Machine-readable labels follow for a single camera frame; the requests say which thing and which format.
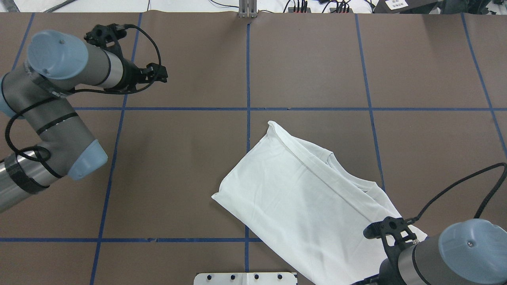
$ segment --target white metal bracket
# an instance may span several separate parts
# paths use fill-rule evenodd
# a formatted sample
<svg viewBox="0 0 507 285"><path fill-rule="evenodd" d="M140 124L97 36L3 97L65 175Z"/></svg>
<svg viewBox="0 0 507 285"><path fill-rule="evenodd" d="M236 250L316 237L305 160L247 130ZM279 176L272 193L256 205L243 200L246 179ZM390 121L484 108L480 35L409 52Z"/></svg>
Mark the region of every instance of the white metal bracket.
<svg viewBox="0 0 507 285"><path fill-rule="evenodd" d="M200 273L194 278L194 285L297 285L296 273Z"/></svg>
<svg viewBox="0 0 507 285"><path fill-rule="evenodd" d="M239 17L256 18L257 0L239 0Z"/></svg>

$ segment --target light blue plastic cover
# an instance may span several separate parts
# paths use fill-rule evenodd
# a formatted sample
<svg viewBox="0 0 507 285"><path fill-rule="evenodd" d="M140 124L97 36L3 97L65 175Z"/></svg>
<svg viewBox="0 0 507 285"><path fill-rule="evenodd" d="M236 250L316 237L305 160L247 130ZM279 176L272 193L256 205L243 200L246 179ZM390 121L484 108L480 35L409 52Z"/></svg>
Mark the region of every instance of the light blue plastic cover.
<svg viewBox="0 0 507 285"><path fill-rule="evenodd" d="M4 112L9 118L12 118L16 112L14 112L5 101L3 92L4 77L5 75L0 78L0 111Z"/></svg>
<svg viewBox="0 0 507 285"><path fill-rule="evenodd" d="M507 280L507 232L487 220L448 227L440 234L439 251L447 266L469 281L497 284Z"/></svg>
<svg viewBox="0 0 507 285"><path fill-rule="evenodd" d="M47 78L69 79L85 68L88 50L85 43L71 34L43 30L32 37L28 63Z"/></svg>
<svg viewBox="0 0 507 285"><path fill-rule="evenodd" d="M98 142L94 140L70 168L68 175L73 180L79 180L94 172L107 162L107 154Z"/></svg>

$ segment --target blue grid line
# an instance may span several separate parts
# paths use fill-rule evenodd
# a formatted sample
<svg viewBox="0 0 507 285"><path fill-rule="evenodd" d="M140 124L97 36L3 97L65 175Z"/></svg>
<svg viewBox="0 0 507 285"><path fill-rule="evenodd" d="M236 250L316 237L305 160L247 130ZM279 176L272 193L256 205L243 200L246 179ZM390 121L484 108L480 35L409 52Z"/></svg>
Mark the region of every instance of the blue grid line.
<svg viewBox="0 0 507 285"><path fill-rule="evenodd" d="M262 242L260 238L246 238L248 242ZM164 243L196 243L196 242L245 242L243 237L216 238L102 238L104 242L164 242ZM65 238L65 237L2 237L0 242L98 242L98 238Z"/></svg>
<svg viewBox="0 0 507 285"><path fill-rule="evenodd" d="M250 151L250 23L246 25L246 152ZM250 272L250 229L245 225L245 272Z"/></svg>
<svg viewBox="0 0 507 285"><path fill-rule="evenodd" d="M141 27L141 21L142 21L142 13L139 13L139 19L137 21L137 26ZM132 49L132 58L131 61L133 62L135 59L135 51L137 47L137 41L139 39L139 30L136 30L135 33L135 40L134 40L134 47ZM122 126L123 126L123 119L125 117L125 106L127 105L127 99L128 95L123 96L123 104L122 104L122 113L120 115L120 122L118 124L118 132L116 134L116 142L115 142L115 149L113 151L113 158L111 160L111 169L109 172L109 179L107 182L107 190L105 193L105 199L104 199L104 207L102 209L102 218L100 220L100 228L98 232L98 240L97 240L97 247L95 249L95 257L93 259L93 267L92 267L92 273L90 277L90 285L93 285L95 282L95 273L97 272L97 265L98 265L98 258L100 255L100 246L101 246L101 240L102 235L104 232L104 224L105 224L105 216L107 215L107 206L109 205L109 197L111 194L111 186L113 184L113 172L116 167L116 158L118 157L118 144L120 142L120 134L122 132Z"/></svg>
<svg viewBox="0 0 507 285"><path fill-rule="evenodd" d="M375 153L377 154L377 164L380 171L380 179L382 181L382 189L385 191L385 182L384 182L384 173L382 171L382 161L380 160L380 151L379 151L379 145L377 141L377 130L375 129L375 120L373 118L373 108L372 108L372 99L370 97L370 87L368 85L368 76L366 74L366 64L365 64L365 56L363 53L363 43L361 41L361 31L359 29L359 18L357 14L354 14L355 16L355 27L357 30L357 41L359 42L359 53L361 55L361 65L363 66L363 76L365 78L365 88L366 88L366 97L368 99L368 109L370 111L370 121L372 124L372 131L373 131L373 142L375 144Z"/></svg>
<svg viewBox="0 0 507 285"><path fill-rule="evenodd" d="M77 111L483 111L490 108L415 108L415 107L330 107L330 108L284 108L284 107L76 107ZM495 111L507 111L507 108L493 108Z"/></svg>
<svg viewBox="0 0 507 285"><path fill-rule="evenodd" d="M502 132L500 130L500 126L498 125L498 121L496 119L495 111L493 110L493 105L491 104L491 99L489 98L488 89L486 88L486 84L484 83L484 79L482 77L481 69L479 68L479 64L477 63L477 58L475 56L474 48L472 47L472 42L470 41L470 35L468 34L468 28L466 27L465 14L461 13L461 21L463 22L463 28L465 30L466 41L468 42L468 47L470 48L470 53L472 54L472 59L474 60L474 64L477 70L477 74L479 75L479 80L481 81L482 89L484 91L484 95L486 96L486 101L488 101L489 110L491 111L491 116L493 117L493 122L495 124L496 132L498 133L498 137L500 139L500 143L503 148L503 153L507 158L507 148L505 147L505 142L503 140Z"/></svg>
<svg viewBox="0 0 507 285"><path fill-rule="evenodd" d="M19 46L18 54L16 54L16 59L14 59L14 64L12 65L12 69L14 70L18 65L19 57L21 56L21 52L23 51L23 47L25 46L26 38L28 37L28 32L30 31L31 25L33 23L33 18L35 17L35 13L32 13L30 17L30 21L28 22L28 26L25 30L25 35L23 36L23 40L21 41L21 45Z"/></svg>

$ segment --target white fabric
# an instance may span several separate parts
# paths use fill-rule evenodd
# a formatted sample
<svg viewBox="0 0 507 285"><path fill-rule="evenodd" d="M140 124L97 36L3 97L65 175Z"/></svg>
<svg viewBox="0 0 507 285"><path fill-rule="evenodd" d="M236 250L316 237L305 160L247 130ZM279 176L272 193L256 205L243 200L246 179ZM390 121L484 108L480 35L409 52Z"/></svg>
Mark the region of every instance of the white fabric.
<svg viewBox="0 0 507 285"><path fill-rule="evenodd" d="M317 285L378 274L386 258L382 242L364 238L363 230L400 217L387 195L347 173L332 152L269 125L213 199Z"/></svg>

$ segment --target white cloth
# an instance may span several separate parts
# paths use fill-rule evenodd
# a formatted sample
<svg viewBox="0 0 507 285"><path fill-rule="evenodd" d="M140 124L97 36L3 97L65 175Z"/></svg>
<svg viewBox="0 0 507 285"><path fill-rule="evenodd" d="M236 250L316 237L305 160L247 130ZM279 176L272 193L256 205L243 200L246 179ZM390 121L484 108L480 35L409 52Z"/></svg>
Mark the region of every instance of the white cloth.
<svg viewBox="0 0 507 285"><path fill-rule="evenodd" d="M400 217L387 195L347 173L332 152L269 125L213 199L317 285L378 274L386 258L382 241L364 238L363 230Z"/></svg>

